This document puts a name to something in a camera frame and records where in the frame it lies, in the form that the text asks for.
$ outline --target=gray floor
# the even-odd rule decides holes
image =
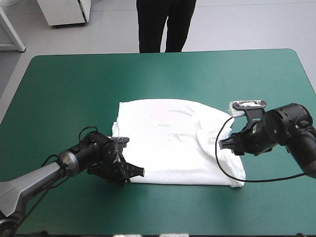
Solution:
[[[93,0],[90,22],[65,29],[49,27],[36,0],[4,11],[27,50],[0,52],[0,121],[34,56],[138,52],[135,0]],[[316,0],[197,0],[183,50],[291,48],[315,89],[315,12]]]

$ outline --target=black pants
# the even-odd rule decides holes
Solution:
[[[160,52],[166,19],[166,52],[181,52],[197,0],[137,0],[139,52]]]

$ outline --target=table surface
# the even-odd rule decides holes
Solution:
[[[37,56],[0,125],[0,180],[30,172],[76,144],[85,126],[111,135],[119,102],[148,98],[222,111],[233,100],[264,99],[267,110],[295,102],[316,118],[315,93],[290,49]],[[233,129],[244,125],[238,118]],[[301,172],[280,146],[242,161],[248,179]],[[19,233],[315,234],[315,196],[316,182],[308,177],[242,188],[120,186],[83,172],[51,190]]]

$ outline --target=white t-shirt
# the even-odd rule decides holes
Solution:
[[[198,102],[137,100],[119,104],[112,132],[130,138],[123,155],[127,162],[145,169],[145,177],[131,178],[132,182],[241,187],[243,182],[223,174],[215,159],[215,139],[229,117]],[[228,137],[233,122],[219,140]],[[228,174],[245,179],[241,160],[231,150],[217,147],[217,156]]]

